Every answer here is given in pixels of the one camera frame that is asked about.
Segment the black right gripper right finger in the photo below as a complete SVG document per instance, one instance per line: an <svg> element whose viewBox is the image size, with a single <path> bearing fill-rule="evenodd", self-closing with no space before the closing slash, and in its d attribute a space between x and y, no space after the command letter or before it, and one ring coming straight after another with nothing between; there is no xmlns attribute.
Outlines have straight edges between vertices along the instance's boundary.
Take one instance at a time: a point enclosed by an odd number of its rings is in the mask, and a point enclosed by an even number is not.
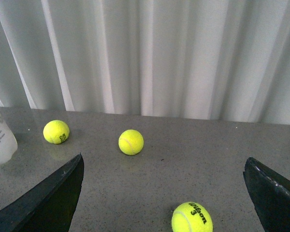
<svg viewBox="0 0 290 232"><path fill-rule="evenodd" d="M253 157L243 177L263 229L290 232L290 181Z"/></svg>

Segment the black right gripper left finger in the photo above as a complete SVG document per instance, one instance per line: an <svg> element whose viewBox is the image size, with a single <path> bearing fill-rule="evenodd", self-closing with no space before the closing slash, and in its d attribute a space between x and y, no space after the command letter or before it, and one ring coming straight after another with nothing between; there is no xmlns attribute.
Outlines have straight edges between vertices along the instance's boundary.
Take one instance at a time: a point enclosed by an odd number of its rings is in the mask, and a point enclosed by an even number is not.
<svg viewBox="0 0 290 232"><path fill-rule="evenodd" d="M0 210L0 232L67 232L84 178L81 154Z"/></svg>

